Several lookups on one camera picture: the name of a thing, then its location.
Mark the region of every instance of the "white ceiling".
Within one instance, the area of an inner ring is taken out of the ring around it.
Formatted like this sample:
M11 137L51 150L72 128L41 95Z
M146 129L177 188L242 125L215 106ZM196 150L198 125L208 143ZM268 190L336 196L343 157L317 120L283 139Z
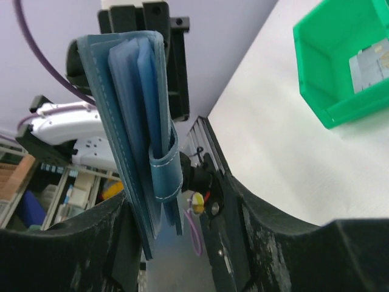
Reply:
M277 0L170 0L171 16L189 16L185 37L191 118L178 125L181 138L195 118L207 116ZM100 0L24 0L33 36L54 67L65 73L69 42L99 33ZM15 134L35 95L56 103L77 98L38 63L22 38L11 0L0 1L0 133Z

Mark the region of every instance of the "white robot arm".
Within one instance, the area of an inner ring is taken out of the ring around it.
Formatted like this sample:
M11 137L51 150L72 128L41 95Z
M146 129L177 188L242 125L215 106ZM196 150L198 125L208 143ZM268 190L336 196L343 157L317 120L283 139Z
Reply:
M45 114L57 108L81 105L83 109ZM49 145L61 145L74 141L72 163L98 169L117 171L109 142L106 138L100 115L86 102L56 105L45 103L36 111L39 114L31 120L31 133Z

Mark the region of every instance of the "green storage bin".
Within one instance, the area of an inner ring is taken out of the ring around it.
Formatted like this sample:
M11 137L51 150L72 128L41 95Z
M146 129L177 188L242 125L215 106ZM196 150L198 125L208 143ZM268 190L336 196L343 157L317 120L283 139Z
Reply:
M389 105L389 79L354 93L350 69L350 58L388 37L389 0L324 0L296 24L300 93L326 128Z

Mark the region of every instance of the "black metal bracket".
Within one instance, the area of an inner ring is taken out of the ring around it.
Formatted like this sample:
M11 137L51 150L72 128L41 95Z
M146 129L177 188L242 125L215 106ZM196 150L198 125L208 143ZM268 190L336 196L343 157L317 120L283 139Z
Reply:
M205 214L207 215L209 223L211 224L217 216L222 214L225 198L220 183L220 174L215 170L209 153L204 155L202 169L208 173L212 173L212 181L209 184L210 196L204 204Z
M29 108L30 113L36 113L38 108L43 106L45 103L52 103L52 102L44 95L39 95L39 96L34 97L34 99L32 100L32 103L30 105L30 108Z
M37 160L55 166L67 166L72 164L72 155L77 154L74 149L75 141L67 141L61 145L49 145L32 134L31 125L22 125L15 137Z
M98 13L101 33L155 30L164 37L170 113L175 121L189 118L189 93L185 59L184 33L189 31L188 17L170 17L166 2L147 2L143 7L112 6ZM88 81L78 55L77 44L71 42L67 53L66 77L84 94L91 96Z

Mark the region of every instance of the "white table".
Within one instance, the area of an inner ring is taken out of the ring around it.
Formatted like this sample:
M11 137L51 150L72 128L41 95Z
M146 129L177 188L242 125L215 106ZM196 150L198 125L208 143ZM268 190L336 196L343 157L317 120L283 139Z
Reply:
M318 0L279 0L210 114L232 173L314 224L389 216L389 111L325 129L300 96L293 26Z

